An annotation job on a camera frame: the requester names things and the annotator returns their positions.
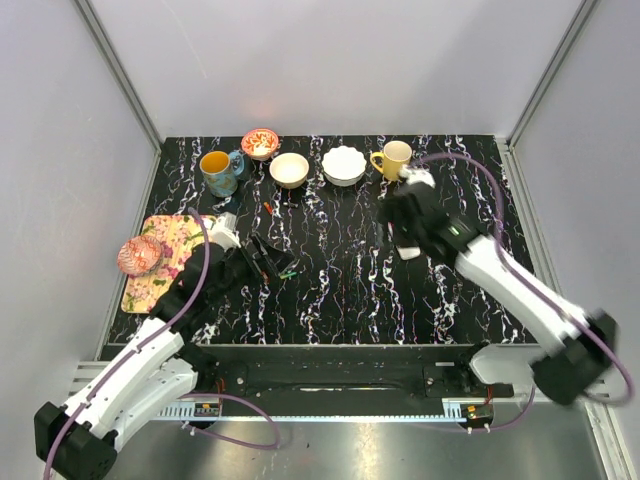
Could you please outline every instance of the tray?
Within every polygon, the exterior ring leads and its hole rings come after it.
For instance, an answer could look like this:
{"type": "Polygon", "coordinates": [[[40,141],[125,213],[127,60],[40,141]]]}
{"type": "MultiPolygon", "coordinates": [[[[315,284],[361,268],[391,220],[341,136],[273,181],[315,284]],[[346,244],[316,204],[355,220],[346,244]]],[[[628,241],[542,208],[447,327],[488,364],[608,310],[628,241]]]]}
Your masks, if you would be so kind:
{"type": "MultiPolygon", "coordinates": [[[[214,222],[216,219],[212,215],[202,218],[214,222]]],[[[164,249],[164,258],[148,275],[127,279],[120,303],[126,313],[149,313],[158,298],[169,290],[173,279],[184,270],[193,247],[204,241],[200,226],[191,215],[154,215],[144,221],[141,235],[157,238],[164,249]]]]}

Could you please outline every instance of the wire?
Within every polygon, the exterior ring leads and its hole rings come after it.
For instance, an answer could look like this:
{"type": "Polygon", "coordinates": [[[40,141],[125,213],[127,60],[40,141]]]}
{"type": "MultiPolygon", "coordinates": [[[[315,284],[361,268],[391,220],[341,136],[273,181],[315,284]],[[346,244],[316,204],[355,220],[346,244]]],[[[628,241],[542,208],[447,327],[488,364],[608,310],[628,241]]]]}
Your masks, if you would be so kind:
{"type": "Polygon", "coordinates": [[[200,217],[198,212],[196,212],[193,208],[189,208],[189,213],[195,218],[196,222],[202,229],[202,233],[204,237],[204,264],[202,266],[202,272],[200,273],[200,278],[198,279],[198,283],[196,284],[196,287],[193,289],[193,292],[191,293],[189,300],[187,300],[187,302],[184,304],[182,309],[178,313],[176,313],[173,316],[173,318],[169,320],[164,326],[162,326],[161,328],[156,330],[154,333],[149,335],[145,340],[140,342],[133,350],[129,350],[125,355],[123,355],[122,358],[118,360],[111,368],[109,368],[109,370],[104,374],[104,376],[93,386],[93,388],[89,391],[89,394],[87,395],[87,403],[80,403],[80,405],[78,405],[78,408],[76,408],[75,411],[71,414],[71,416],[67,419],[67,421],[64,423],[64,425],[58,432],[58,435],[56,435],[56,438],[54,439],[53,443],[51,444],[51,448],[49,449],[49,454],[47,455],[47,461],[44,467],[44,474],[42,476],[44,480],[49,480],[51,478],[53,461],[56,458],[56,453],[58,452],[58,448],[62,443],[62,439],[65,437],[65,435],[67,434],[67,432],[69,431],[73,423],[76,421],[78,416],[82,413],[82,411],[91,405],[91,400],[95,398],[95,396],[98,394],[100,389],[105,385],[105,383],[107,383],[107,381],[131,357],[133,357],[137,353],[140,353],[140,350],[144,348],[146,345],[148,345],[149,342],[153,341],[163,332],[166,332],[169,328],[171,328],[171,326],[174,323],[180,320],[180,318],[182,318],[185,312],[189,310],[191,305],[193,305],[193,302],[195,302],[196,298],[200,294],[200,290],[202,289],[202,286],[204,285],[204,282],[207,277],[207,271],[209,270],[209,254],[210,254],[209,253],[210,252],[209,235],[207,232],[207,227],[205,226],[204,221],[202,220],[202,217],[200,217]]]}
{"type": "MultiPolygon", "coordinates": [[[[522,419],[524,417],[526,417],[529,414],[529,411],[531,410],[531,406],[533,405],[533,400],[536,397],[536,387],[534,386],[533,388],[531,388],[531,393],[529,394],[529,399],[527,400],[526,405],[524,406],[524,408],[520,411],[520,413],[518,415],[516,415],[515,417],[513,417],[511,420],[509,420],[507,423],[503,423],[502,425],[497,425],[495,427],[491,427],[491,430],[481,430],[481,429],[477,429],[474,428],[471,430],[472,434],[477,434],[477,433],[490,433],[490,432],[501,432],[504,430],[508,430],[509,428],[517,425],[518,423],[520,423],[522,421],[522,419]]],[[[413,424],[416,427],[419,428],[424,428],[425,430],[436,430],[438,432],[444,432],[444,433],[466,433],[469,434],[469,430],[464,429],[464,427],[462,427],[462,425],[458,425],[458,427],[460,428],[442,428],[442,427],[437,427],[435,425],[423,425],[420,423],[414,423],[413,424]]]]}
{"type": "MultiPolygon", "coordinates": [[[[605,344],[594,332],[592,332],[587,326],[585,326],[582,322],[580,322],[577,318],[575,318],[569,312],[565,312],[564,309],[558,305],[553,299],[549,298],[542,292],[538,287],[536,287],[532,282],[530,282],[524,275],[522,275],[518,270],[516,270],[508,260],[507,254],[502,248],[503,246],[503,233],[504,233],[504,199],[502,196],[502,192],[500,190],[500,186],[498,185],[497,180],[491,175],[491,172],[482,165],[477,160],[474,160],[471,157],[466,157],[460,153],[447,152],[447,153],[435,153],[432,155],[426,155],[420,159],[418,159],[412,166],[424,165],[425,163],[430,163],[436,160],[444,160],[444,159],[458,159],[463,160],[467,163],[472,164],[478,170],[480,170],[489,180],[491,184],[491,189],[493,190],[493,195],[496,199],[496,223],[494,227],[494,237],[496,239],[496,254],[500,259],[503,267],[509,271],[514,277],[516,277],[520,283],[522,283],[526,288],[528,288],[536,297],[542,300],[545,304],[547,304],[553,311],[555,311],[560,318],[566,319],[571,324],[576,327],[581,333],[586,335],[589,340],[597,345],[597,347],[602,350],[605,356],[611,361],[613,365],[618,369],[622,377],[624,378],[625,383],[627,384],[627,391],[625,395],[620,398],[615,399],[604,399],[604,398],[594,398],[589,394],[585,394],[591,400],[607,404],[607,405],[625,405],[629,403],[634,395],[635,395],[635,386],[633,383],[633,378],[631,378],[631,374],[629,370],[624,366],[622,361],[618,358],[618,356],[611,350],[607,344],[605,344]]],[[[532,395],[535,395],[535,387],[532,390],[532,395]]]]}
{"type": "Polygon", "coordinates": [[[256,449],[256,450],[277,450],[278,448],[280,448],[280,443],[282,441],[282,436],[280,434],[280,428],[278,428],[278,425],[276,424],[276,422],[274,422],[273,419],[264,410],[262,410],[257,405],[254,405],[253,403],[251,403],[248,400],[245,400],[244,398],[236,397],[234,395],[228,395],[226,393],[188,393],[186,395],[183,395],[181,398],[198,398],[198,397],[219,398],[221,400],[230,400],[232,402],[241,403],[242,405],[245,405],[245,406],[249,407],[254,412],[260,414],[260,416],[262,416],[269,423],[269,425],[271,426],[271,428],[273,430],[273,434],[275,436],[275,441],[273,443],[268,444],[268,445],[263,445],[263,444],[260,444],[260,443],[249,443],[249,442],[245,442],[243,440],[238,440],[236,438],[226,437],[224,435],[220,435],[219,433],[208,432],[206,430],[202,430],[202,429],[195,428],[195,427],[193,427],[191,429],[192,433],[193,432],[197,432],[197,433],[200,433],[200,434],[205,435],[207,437],[216,438],[218,440],[224,440],[225,442],[230,442],[230,443],[233,443],[235,445],[240,445],[241,447],[253,448],[253,449],[256,449]]]}
{"type": "Polygon", "coordinates": [[[493,387],[489,385],[487,387],[487,399],[484,401],[484,404],[489,405],[491,403],[491,400],[493,400],[493,387]]]}

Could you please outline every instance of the gray wall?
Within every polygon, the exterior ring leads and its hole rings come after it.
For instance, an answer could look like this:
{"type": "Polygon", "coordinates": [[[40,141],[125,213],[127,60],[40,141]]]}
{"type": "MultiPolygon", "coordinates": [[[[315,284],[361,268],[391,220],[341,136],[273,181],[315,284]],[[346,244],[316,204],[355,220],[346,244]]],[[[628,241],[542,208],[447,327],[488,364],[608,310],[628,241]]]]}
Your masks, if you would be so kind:
{"type": "Polygon", "coordinates": [[[507,135],[580,0],[92,3],[161,135],[507,135]]]}
{"type": "MultiPolygon", "coordinates": [[[[616,318],[640,384],[638,45],[640,2],[601,2],[516,152],[564,293],[616,318]]],[[[637,402],[619,419],[638,463],[637,402]]]]}
{"type": "Polygon", "coordinates": [[[91,359],[153,151],[69,0],[0,0],[0,478],[91,359]]]}

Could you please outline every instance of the mug handle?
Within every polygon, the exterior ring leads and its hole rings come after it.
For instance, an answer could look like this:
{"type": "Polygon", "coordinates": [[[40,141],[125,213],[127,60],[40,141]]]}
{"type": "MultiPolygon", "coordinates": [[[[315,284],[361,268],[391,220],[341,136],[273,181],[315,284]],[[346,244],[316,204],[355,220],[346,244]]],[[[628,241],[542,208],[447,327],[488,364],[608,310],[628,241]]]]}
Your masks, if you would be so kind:
{"type": "Polygon", "coordinates": [[[376,170],[378,170],[380,173],[382,173],[382,165],[378,165],[378,162],[376,162],[374,160],[375,158],[381,158],[382,161],[384,161],[384,153],[375,152],[375,153],[372,153],[371,157],[369,158],[369,161],[371,162],[371,165],[373,165],[376,170]]]}

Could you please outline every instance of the yellow mug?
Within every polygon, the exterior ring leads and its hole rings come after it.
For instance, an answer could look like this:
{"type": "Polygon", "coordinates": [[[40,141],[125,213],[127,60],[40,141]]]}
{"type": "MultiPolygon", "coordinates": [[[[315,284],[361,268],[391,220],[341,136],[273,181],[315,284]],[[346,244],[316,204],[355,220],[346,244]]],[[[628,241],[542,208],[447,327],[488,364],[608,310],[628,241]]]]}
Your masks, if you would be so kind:
{"type": "Polygon", "coordinates": [[[409,165],[413,150],[411,147],[399,140],[387,143],[382,152],[375,152],[371,154],[371,164],[382,174],[387,180],[398,180],[398,172],[403,165],[409,165]],[[379,165],[375,160],[376,158],[382,159],[382,165],[379,165]]]}

